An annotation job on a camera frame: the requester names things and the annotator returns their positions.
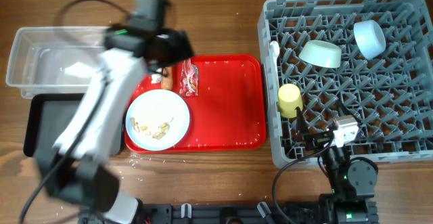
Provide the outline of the orange carrot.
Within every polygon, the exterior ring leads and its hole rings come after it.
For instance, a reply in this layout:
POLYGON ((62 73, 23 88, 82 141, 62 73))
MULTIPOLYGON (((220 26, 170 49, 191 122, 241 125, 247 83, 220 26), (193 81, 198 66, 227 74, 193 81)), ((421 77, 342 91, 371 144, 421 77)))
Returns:
POLYGON ((162 80, 161 80, 161 88, 165 90, 173 89, 173 68, 166 67, 162 71, 162 80))

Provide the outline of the white tissue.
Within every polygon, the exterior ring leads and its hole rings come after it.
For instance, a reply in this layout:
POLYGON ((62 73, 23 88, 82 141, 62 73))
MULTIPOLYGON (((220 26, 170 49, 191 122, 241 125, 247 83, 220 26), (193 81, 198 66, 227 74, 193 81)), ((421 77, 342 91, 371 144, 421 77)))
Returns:
POLYGON ((161 74, 153 74, 151 75, 151 84, 158 84, 162 80, 161 74))

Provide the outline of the yellow plastic cup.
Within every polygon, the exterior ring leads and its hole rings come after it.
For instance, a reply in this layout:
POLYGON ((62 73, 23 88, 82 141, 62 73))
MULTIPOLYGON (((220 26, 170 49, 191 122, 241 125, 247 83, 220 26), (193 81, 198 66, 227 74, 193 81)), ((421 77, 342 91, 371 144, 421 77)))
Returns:
POLYGON ((302 95, 300 89, 294 84, 282 85, 277 93, 278 108, 282 117, 296 118, 297 108, 303 110, 302 95))

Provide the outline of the red snack wrapper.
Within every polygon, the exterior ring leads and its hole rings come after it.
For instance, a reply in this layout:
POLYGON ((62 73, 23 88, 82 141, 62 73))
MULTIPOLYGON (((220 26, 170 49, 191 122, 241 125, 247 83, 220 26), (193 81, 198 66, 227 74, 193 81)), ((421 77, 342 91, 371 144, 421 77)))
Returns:
POLYGON ((191 59, 183 61, 179 94, 183 97, 198 96, 199 72, 191 59))

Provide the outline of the mint green bowl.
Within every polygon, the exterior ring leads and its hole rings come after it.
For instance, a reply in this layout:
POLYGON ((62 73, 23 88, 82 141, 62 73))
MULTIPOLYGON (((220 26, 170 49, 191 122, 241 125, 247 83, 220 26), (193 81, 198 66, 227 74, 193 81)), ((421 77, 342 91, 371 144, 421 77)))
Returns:
POLYGON ((299 58, 306 63, 323 68, 339 68, 342 50, 333 43, 320 40, 308 41, 300 52, 299 58))

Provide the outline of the light blue plate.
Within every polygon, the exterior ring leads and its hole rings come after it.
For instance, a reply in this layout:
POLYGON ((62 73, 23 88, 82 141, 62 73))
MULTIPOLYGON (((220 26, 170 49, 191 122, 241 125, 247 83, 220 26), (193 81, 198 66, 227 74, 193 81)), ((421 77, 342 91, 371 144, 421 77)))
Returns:
POLYGON ((176 93, 163 89, 147 91, 133 100, 125 118, 125 130, 131 141, 148 151, 167 150, 178 144, 186 135, 190 112, 185 101, 176 93), (159 125, 173 118, 168 133, 160 140, 136 133, 131 117, 145 125, 159 125))

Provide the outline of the light blue bowl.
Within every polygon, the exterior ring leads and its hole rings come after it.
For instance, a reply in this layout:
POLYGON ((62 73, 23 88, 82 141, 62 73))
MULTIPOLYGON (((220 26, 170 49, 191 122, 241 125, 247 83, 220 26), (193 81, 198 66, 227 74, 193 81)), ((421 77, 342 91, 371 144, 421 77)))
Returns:
POLYGON ((353 28, 356 44, 362 56, 371 60, 386 49, 386 39, 380 25, 374 20, 357 22, 353 28))

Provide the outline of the peanut shells food scraps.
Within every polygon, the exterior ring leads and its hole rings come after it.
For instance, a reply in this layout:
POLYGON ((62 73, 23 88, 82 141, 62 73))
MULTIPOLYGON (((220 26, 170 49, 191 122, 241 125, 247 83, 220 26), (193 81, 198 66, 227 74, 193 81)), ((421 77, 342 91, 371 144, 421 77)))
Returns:
POLYGON ((130 119, 133 130, 136 133, 143 133, 145 136, 151 136, 152 139, 156 140, 162 139, 168 133, 172 121, 173 118, 166 122, 162 122, 159 125, 145 125, 139 123, 134 117, 131 117, 130 119))

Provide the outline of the white plastic spoon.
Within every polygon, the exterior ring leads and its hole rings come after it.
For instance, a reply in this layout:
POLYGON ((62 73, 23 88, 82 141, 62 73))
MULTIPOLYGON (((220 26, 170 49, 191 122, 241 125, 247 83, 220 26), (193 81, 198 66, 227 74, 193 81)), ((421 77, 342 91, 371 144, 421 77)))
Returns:
POLYGON ((278 65, 277 65, 277 60, 279 58, 279 53, 280 53, 280 48, 279 48, 279 43, 277 41, 271 41, 269 43, 269 47, 271 49, 271 57, 273 60, 273 65, 275 68, 275 73, 276 73, 276 81, 278 81, 278 65))

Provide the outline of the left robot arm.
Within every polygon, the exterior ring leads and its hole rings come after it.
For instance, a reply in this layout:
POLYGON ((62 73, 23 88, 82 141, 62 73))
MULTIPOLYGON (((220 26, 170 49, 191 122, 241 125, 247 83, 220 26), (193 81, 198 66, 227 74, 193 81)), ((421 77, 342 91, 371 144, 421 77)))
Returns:
POLYGON ((104 34, 98 69, 69 125, 50 148, 38 147, 38 190, 84 207, 100 221, 144 223, 141 200, 120 190, 106 168, 114 134, 136 86, 147 75, 168 76, 168 69, 194 55, 187 34, 165 24, 169 0, 136 0, 123 23, 104 34))

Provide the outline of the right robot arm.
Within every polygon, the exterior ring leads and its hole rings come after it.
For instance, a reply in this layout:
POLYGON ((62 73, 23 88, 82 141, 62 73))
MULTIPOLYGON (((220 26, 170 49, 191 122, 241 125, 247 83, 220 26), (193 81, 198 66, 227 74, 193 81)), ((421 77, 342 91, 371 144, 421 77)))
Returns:
POLYGON ((296 108, 296 137, 322 161, 332 193, 321 194, 317 204, 319 223, 373 223, 369 199, 375 196, 378 166, 365 157, 351 158, 345 146, 357 138, 361 120, 340 101, 338 116, 320 133, 311 133, 301 109, 296 108))

